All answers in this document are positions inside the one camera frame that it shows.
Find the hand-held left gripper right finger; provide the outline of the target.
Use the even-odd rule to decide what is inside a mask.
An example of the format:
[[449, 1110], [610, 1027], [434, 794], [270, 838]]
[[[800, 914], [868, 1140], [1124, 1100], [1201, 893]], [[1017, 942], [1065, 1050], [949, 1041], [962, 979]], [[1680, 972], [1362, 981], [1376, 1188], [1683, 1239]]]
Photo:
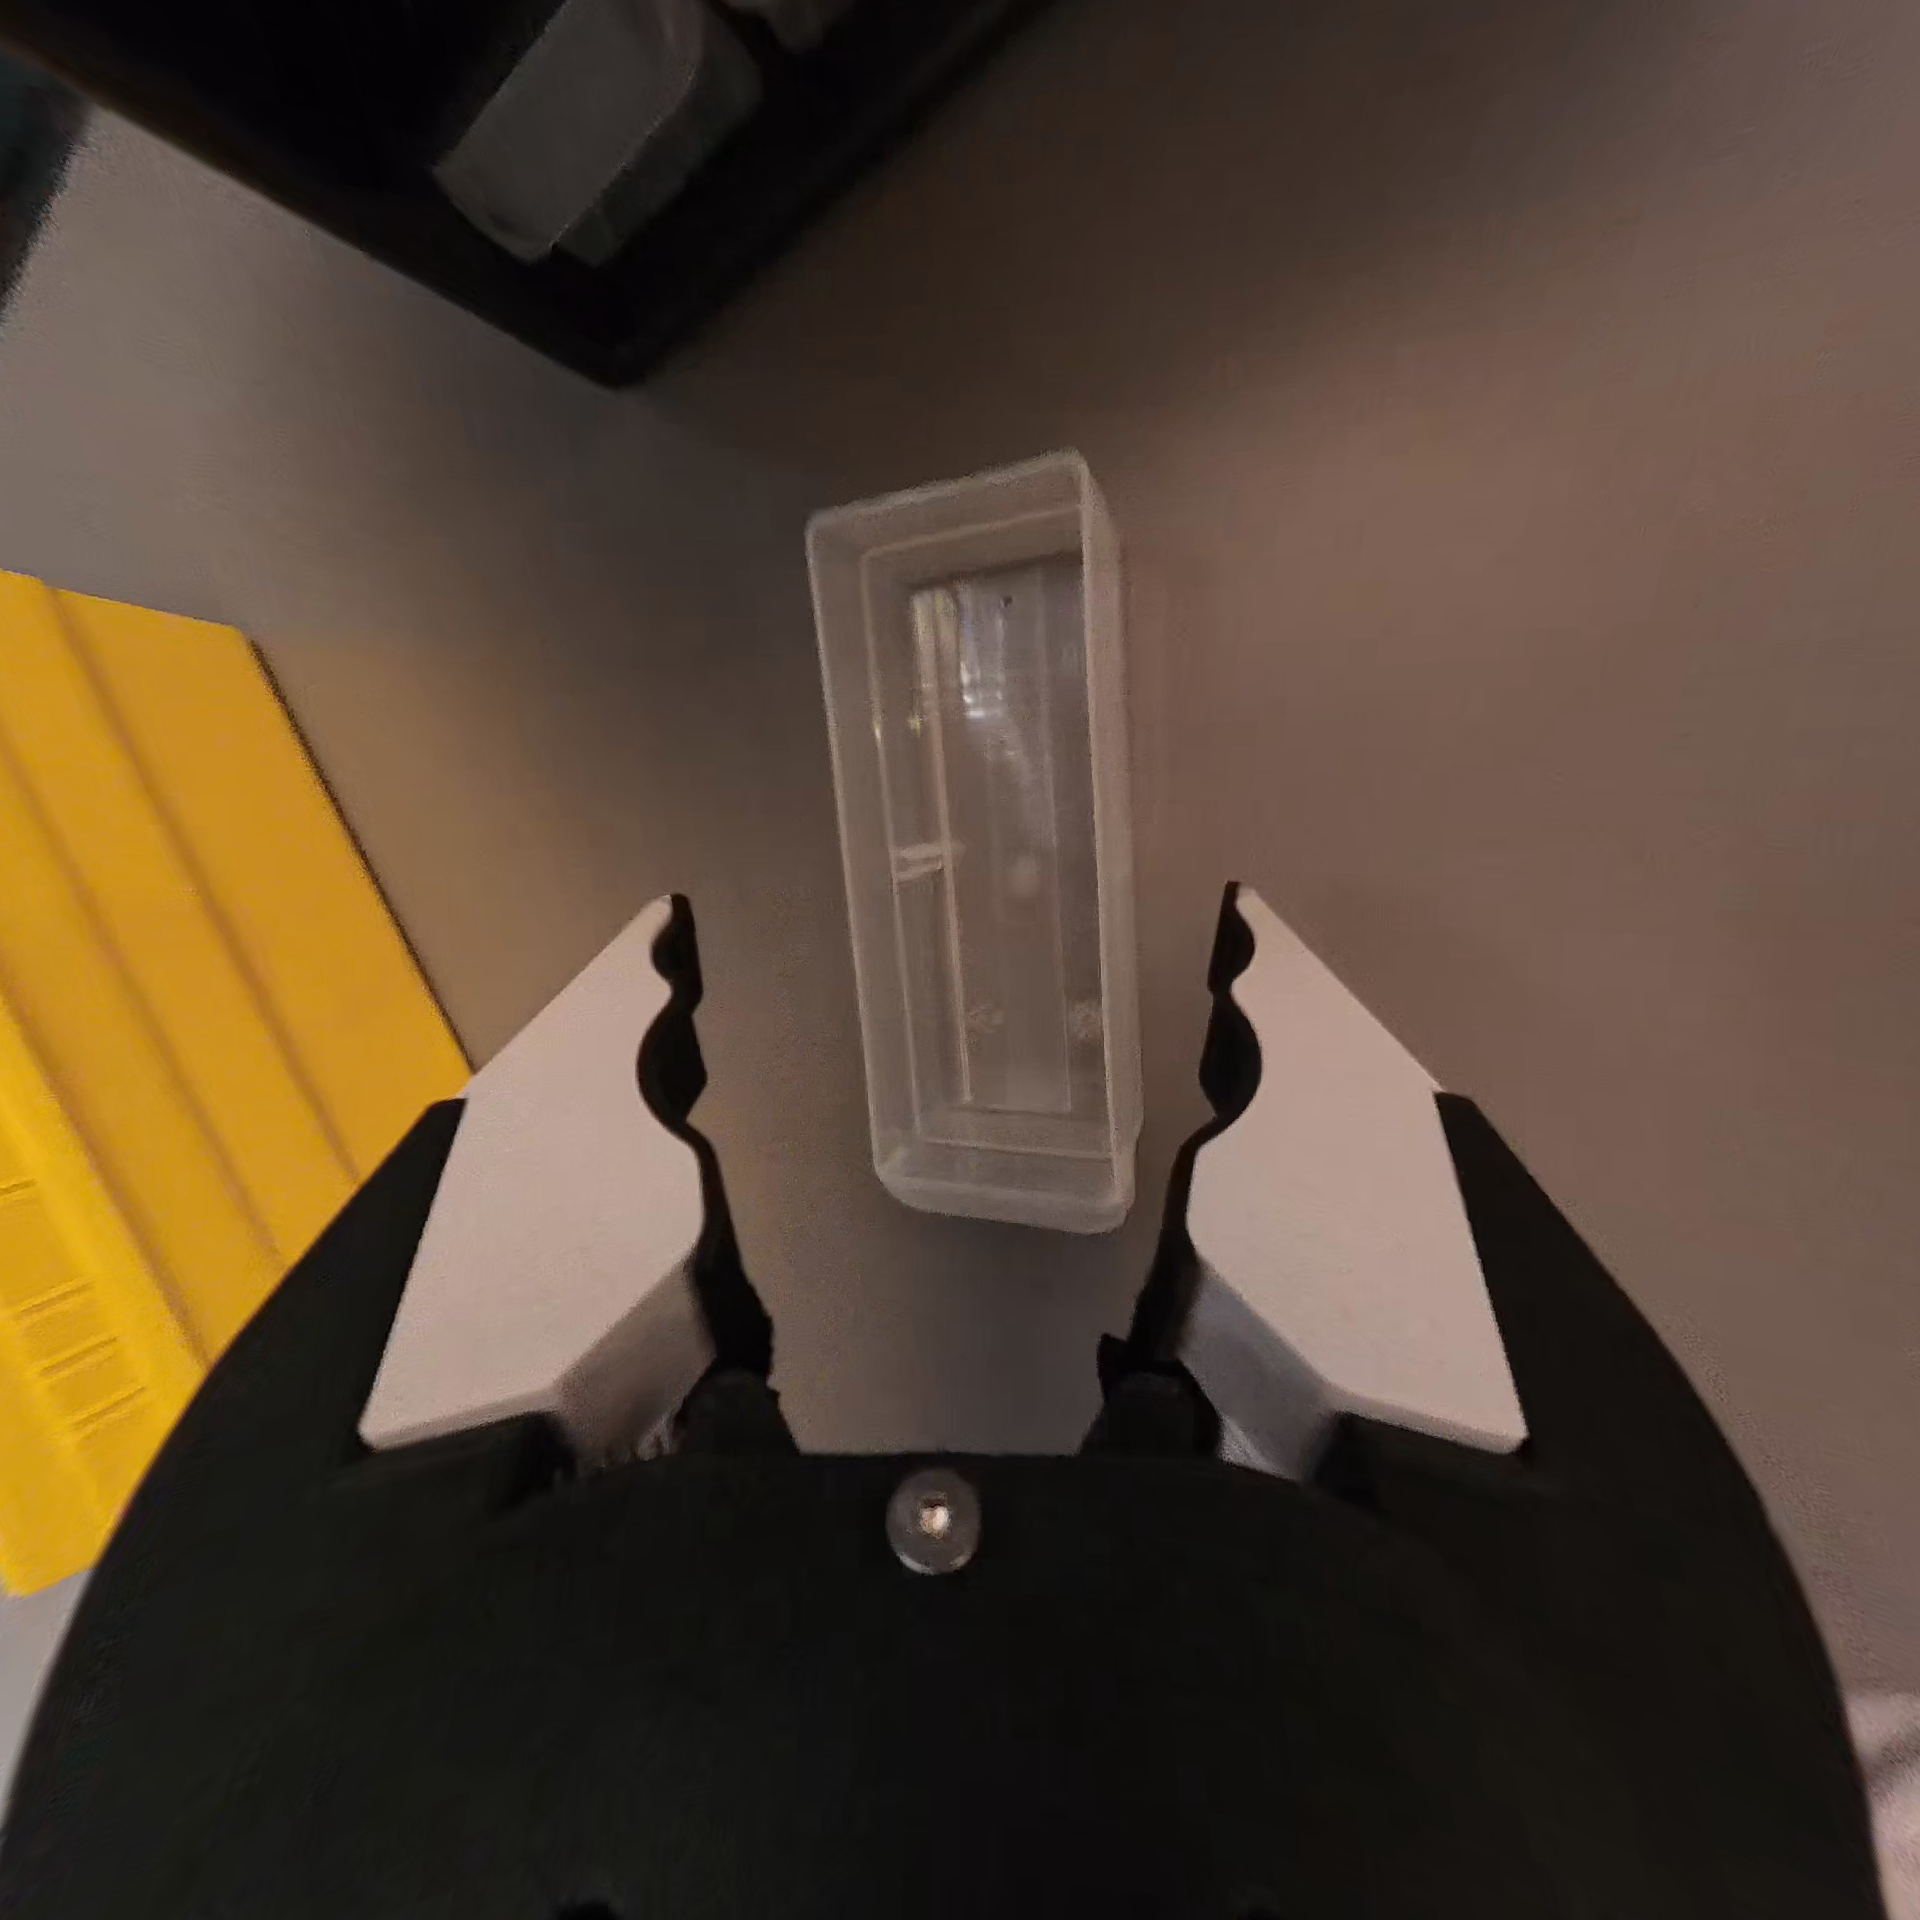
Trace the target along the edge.
[[1094, 1456], [1308, 1478], [1348, 1420], [1524, 1450], [1440, 1090], [1245, 883], [1207, 969], [1207, 1119], [1167, 1173]]

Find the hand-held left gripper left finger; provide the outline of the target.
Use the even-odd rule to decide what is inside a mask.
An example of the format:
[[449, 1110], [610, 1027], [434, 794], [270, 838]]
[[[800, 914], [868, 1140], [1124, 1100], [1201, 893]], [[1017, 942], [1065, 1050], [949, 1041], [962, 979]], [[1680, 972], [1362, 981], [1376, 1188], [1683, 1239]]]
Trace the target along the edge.
[[774, 1326], [693, 1113], [690, 901], [647, 902], [468, 1083], [359, 1443], [538, 1420], [571, 1463], [662, 1443], [713, 1377], [768, 1386]]

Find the black tray with clear boxes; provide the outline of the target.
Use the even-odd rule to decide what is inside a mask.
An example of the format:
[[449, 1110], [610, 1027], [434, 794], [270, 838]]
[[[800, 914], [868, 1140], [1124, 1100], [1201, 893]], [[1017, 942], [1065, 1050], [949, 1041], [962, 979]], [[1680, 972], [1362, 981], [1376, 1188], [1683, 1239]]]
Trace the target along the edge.
[[602, 389], [629, 389], [1035, 14], [705, 4], [759, 104], [604, 267], [519, 262], [434, 160], [566, 3], [5, 3], [4, 53]]

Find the yellow plastic bin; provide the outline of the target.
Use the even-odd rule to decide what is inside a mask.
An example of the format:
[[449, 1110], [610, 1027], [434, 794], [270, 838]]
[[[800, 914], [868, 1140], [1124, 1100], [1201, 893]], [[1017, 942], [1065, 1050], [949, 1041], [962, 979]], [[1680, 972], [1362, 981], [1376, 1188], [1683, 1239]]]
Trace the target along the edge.
[[97, 1563], [468, 1057], [251, 646], [1, 580], [1, 1572]]

